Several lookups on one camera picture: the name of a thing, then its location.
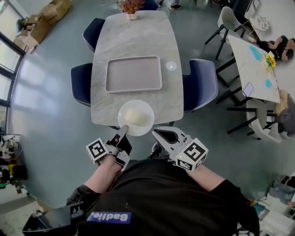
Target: dried flower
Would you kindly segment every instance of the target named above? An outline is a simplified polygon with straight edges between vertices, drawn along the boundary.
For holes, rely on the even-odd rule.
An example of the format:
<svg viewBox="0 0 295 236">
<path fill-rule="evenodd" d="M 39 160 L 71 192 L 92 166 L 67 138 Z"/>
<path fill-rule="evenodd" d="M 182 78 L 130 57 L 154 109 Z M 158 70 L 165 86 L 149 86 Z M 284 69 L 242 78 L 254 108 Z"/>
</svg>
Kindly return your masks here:
<svg viewBox="0 0 295 236">
<path fill-rule="evenodd" d="M 119 4 L 122 12 L 134 14 L 136 11 L 143 8 L 144 0 L 121 0 Z"/>
</svg>

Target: blue chair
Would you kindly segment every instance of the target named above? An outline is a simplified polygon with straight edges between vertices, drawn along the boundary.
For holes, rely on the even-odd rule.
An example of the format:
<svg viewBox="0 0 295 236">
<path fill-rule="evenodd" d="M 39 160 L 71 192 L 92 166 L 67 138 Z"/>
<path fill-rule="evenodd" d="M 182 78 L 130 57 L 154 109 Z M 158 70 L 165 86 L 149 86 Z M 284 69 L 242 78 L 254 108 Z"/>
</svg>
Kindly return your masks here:
<svg viewBox="0 0 295 236">
<path fill-rule="evenodd" d="M 76 66 L 71 69 L 72 94 L 76 101 L 90 106 L 92 63 Z"/>
<path fill-rule="evenodd" d="M 158 9 L 158 3 L 155 0 L 145 0 L 143 8 L 140 11 L 156 11 Z"/>
<path fill-rule="evenodd" d="M 183 75 L 184 112 L 193 112 L 213 101 L 218 94 L 215 65 L 212 61 L 191 59 L 190 74 Z"/>
<path fill-rule="evenodd" d="M 104 19 L 95 18 L 83 32 L 83 39 L 93 52 L 95 52 L 96 44 L 104 22 Z"/>
</svg>

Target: blue label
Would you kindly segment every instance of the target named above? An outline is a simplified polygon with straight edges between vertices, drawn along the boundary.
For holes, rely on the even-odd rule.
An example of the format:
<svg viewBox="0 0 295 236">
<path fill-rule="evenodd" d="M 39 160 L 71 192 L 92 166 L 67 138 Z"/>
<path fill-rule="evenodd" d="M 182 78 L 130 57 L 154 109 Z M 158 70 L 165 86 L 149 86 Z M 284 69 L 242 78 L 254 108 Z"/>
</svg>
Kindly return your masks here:
<svg viewBox="0 0 295 236">
<path fill-rule="evenodd" d="M 92 212 L 87 221 L 110 224 L 130 224 L 131 212 Z"/>
</svg>

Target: blue sticker on table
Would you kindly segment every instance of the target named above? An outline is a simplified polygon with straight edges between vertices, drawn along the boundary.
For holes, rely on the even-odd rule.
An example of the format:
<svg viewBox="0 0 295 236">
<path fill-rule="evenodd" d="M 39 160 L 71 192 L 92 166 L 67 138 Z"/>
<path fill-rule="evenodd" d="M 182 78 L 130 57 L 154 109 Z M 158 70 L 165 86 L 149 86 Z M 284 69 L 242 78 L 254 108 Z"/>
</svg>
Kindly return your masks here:
<svg viewBox="0 0 295 236">
<path fill-rule="evenodd" d="M 109 224 L 130 224 L 130 212 L 92 212 L 87 221 Z"/>
<path fill-rule="evenodd" d="M 261 60 L 262 60 L 262 55 L 261 55 L 261 53 L 257 50 L 257 48 L 254 47 L 254 46 L 250 46 L 249 48 L 250 48 L 250 50 L 251 50 L 253 56 L 255 57 L 255 59 L 258 60 L 258 61 L 261 61 Z"/>
<path fill-rule="evenodd" d="M 265 85 L 266 85 L 266 87 L 270 88 L 271 87 L 271 81 L 269 79 L 266 79 Z"/>
</svg>

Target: white food on plate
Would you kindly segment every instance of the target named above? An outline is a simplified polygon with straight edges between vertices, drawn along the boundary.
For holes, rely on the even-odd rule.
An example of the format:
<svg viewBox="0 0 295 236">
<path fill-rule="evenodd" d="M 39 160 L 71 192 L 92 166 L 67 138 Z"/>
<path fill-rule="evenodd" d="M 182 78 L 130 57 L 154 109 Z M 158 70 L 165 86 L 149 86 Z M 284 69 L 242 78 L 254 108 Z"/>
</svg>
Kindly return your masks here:
<svg viewBox="0 0 295 236">
<path fill-rule="evenodd" d="M 125 120 L 134 125 L 145 126 L 148 121 L 148 115 L 131 108 L 126 112 Z"/>
</svg>

